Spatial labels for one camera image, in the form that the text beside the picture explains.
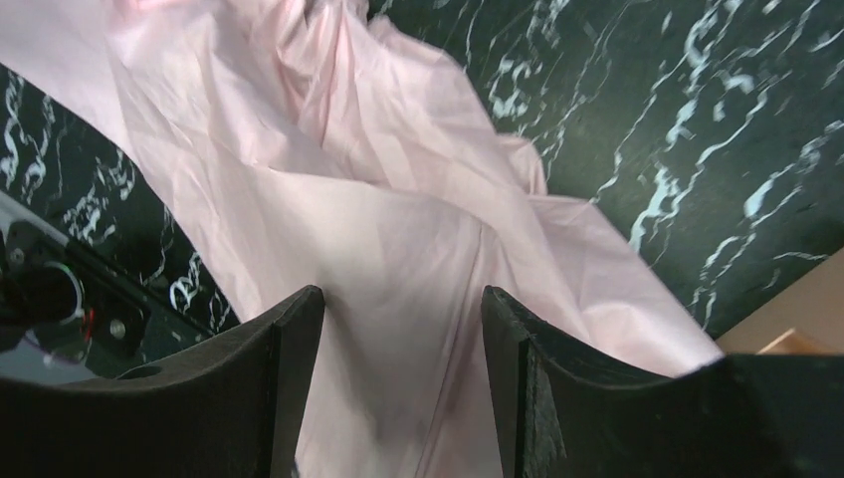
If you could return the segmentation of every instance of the dark green marble surface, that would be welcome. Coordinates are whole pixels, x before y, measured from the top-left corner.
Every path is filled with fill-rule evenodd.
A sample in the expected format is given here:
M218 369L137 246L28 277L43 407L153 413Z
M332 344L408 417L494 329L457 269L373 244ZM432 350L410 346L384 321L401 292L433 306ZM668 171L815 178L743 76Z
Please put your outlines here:
M844 4L377 0L714 337L844 246Z

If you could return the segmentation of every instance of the black plastic part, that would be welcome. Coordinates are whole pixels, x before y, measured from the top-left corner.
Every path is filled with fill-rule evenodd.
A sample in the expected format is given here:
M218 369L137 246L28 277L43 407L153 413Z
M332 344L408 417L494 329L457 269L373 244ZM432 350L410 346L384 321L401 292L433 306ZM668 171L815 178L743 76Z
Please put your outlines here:
M3 299L20 311L20 327L56 323L72 317L82 304L74 278L58 268L37 267L9 272L2 280Z
M15 260L20 254L23 262ZM136 281L128 277L119 267L96 254L90 247L70 239L66 245L59 244L45 231L27 221L16 221L9 226L6 238L6 262L10 277L43 277L45 264L61 263L69 268L82 284L85 291L84 307L94 310L94 324L81 328L79 323L64 326L46 325L37 328L35 336L46 350L54 351L67 344L81 343L90 328L93 340L113 355L118 366L121 361L133 359L143 340L150 319L177 320L194 328L203 337L213 335L207 326L174 311L168 304L148 294ZM27 300L33 304L50 303L49 290L44 287L27 287ZM50 322L56 314L35 319L35 322ZM111 333L109 325L118 321L121 334ZM108 375L108 367L99 366L96 372Z
M844 476L844 358L727 356L669 379L501 289L483 299L505 478Z
M0 476L288 478L323 310L306 287L117 379L0 379Z

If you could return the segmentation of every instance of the crumpled plastic sheet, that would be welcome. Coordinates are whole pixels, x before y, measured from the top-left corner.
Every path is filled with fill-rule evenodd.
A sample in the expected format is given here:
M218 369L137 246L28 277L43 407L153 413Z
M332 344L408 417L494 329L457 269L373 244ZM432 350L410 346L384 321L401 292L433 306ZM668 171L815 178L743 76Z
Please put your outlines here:
M488 284L658 373L721 355L594 206L546 194L453 60L366 9L0 3L0 62L128 153L239 317L324 289L303 476L501 476Z

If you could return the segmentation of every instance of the marble pattern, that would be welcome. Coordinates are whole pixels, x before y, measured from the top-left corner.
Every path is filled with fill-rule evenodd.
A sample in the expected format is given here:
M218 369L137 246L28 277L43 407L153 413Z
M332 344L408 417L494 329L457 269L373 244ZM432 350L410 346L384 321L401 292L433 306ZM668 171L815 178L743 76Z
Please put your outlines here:
M713 336L844 246L835 0L386 0Z
M3 68L0 92L4 191L213 333L237 324L199 255L121 150ZM150 324L139 356L158 359L204 337L185 324Z

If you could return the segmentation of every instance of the metal screw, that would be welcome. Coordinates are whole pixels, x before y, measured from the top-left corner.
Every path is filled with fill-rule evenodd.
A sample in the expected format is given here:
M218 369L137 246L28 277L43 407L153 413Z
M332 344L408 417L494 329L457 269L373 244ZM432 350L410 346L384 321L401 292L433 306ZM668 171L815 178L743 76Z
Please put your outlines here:
M126 326L123 324L123 322L117 319L111 321L111 323L108 325L108 331L111 332L111 336L117 340L126 337Z
M20 248L9 253L9 262L16 266L20 266L26 260L26 254Z

